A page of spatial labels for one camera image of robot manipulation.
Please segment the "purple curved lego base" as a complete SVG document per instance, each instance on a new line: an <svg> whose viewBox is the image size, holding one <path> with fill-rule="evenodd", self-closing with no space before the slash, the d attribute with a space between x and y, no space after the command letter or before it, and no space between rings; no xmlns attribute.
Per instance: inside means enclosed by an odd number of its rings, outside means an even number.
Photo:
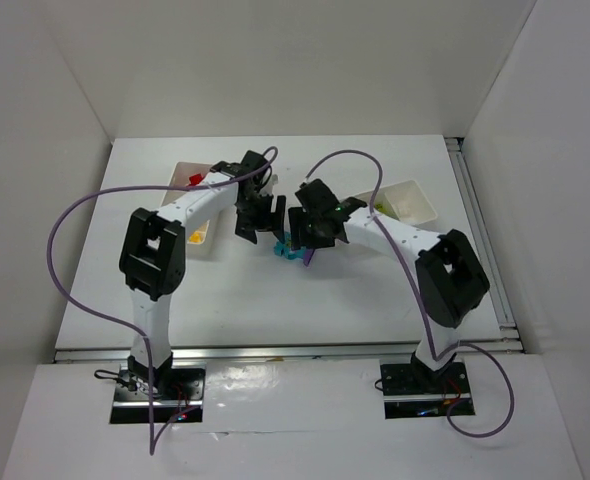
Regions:
<svg viewBox="0 0 590 480"><path fill-rule="evenodd" d="M305 266L309 266L309 265L310 265L310 263L311 263L311 261L312 261L312 259L313 259L313 256L314 256L314 254L315 254L315 250L314 250L314 249L307 249L307 250L304 252L304 256L303 256L303 264L304 264Z"/></svg>

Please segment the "teal character lego figure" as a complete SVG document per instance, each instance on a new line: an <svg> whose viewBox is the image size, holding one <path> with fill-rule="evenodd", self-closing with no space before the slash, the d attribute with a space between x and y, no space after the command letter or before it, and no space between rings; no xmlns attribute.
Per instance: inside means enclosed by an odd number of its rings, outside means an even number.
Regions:
<svg viewBox="0 0 590 480"><path fill-rule="evenodd" d="M299 258L299 251L291 249L291 235L284 233L284 241L277 241L273 247L273 253L280 258L292 261Z"/></svg>

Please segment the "large yellow lego brick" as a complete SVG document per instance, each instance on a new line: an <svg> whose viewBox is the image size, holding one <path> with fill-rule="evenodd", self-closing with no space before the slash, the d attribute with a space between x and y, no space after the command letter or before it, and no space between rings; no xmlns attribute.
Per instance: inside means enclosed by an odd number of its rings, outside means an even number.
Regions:
<svg viewBox="0 0 590 480"><path fill-rule="evenodd" d="M188 238L188 242L190 244L199 245L199 244L203 244L205 239L206 239L206 232L205 231L195 231Z"/></svg>

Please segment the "red long lego brick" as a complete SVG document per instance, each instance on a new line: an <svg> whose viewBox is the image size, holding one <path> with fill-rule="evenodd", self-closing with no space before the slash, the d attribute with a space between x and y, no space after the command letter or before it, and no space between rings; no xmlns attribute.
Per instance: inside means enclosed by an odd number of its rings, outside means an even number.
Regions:
<svg viewBox="0 0 590 480"><path fill-rule="evenodd" d="M196 173L191 175L188 178L188 182L186 183L187 186L196 186L199 185L204 179L204 176L200 173Z"/></svg>

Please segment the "white lego brick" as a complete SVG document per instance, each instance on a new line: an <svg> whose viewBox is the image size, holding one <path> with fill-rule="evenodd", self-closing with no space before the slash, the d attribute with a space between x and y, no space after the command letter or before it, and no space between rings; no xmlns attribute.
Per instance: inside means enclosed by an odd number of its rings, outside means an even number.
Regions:
<svg viewBox="0 0 590 480"><path fill-rule="evenodd" d="M396 206L398 211L398 216L400 218L414 218L415 217L415 208L413 203L409 202L399 202Z"/></svg>

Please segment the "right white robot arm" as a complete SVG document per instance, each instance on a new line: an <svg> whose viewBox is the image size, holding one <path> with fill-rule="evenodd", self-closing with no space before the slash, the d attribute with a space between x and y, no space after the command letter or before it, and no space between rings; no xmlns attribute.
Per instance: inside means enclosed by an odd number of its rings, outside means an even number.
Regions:
<svg viewBox="0 0 590 480"><path fill-rule="evenodd" d="M303 183L295 196L300 205L288 210L295 248L319 250L341 241L400 262L424 326L411 368L419 382L438 382L454 362L461 324L490 289L468 237L405 224L355 197L341 201L319 179Z"/></svg>

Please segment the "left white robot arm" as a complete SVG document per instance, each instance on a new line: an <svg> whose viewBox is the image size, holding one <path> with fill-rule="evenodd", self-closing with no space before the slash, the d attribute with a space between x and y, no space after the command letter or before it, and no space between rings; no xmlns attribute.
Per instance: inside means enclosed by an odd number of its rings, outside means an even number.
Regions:
<svg viewBox="0 0 590 480"><path fill-rule="evenodd" d="M213 165L199 184L173 202L131 214L119 259L138 328L128 370L150 388L159 389L172 368L170 306L186 273L188 237L234 207L238 237L255 244L258 233L269 232L284 239L286 197L272 194L271 172L271 161L249 150L239 163Z"/></svg>

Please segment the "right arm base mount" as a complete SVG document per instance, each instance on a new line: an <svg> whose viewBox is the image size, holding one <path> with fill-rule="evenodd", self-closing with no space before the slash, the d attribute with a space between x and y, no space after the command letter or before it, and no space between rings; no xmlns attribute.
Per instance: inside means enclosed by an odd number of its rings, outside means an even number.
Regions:
<svg viewBox="0 0 590 480"><path fill-rule="evenodd" d="M466 365L450 363L439 374L410 357L379 361L373 383L383 399L386 420L474 416L475 406Z"/></svg>

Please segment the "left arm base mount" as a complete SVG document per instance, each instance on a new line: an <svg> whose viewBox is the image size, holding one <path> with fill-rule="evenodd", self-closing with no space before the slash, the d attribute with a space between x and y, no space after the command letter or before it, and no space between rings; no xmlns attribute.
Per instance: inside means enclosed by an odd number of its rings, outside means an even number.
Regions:
<svg viewBox="0 0 590 480"><path fill-rule="evenodd" d="M127 364L93 372L97 380L112 382L114 393L109 423L113 425L149 422L148 384L128 370ZM175 423L201 423L206 388L204 363L173 364L153 388L154 423L165 424L173 416Z"/></svg>

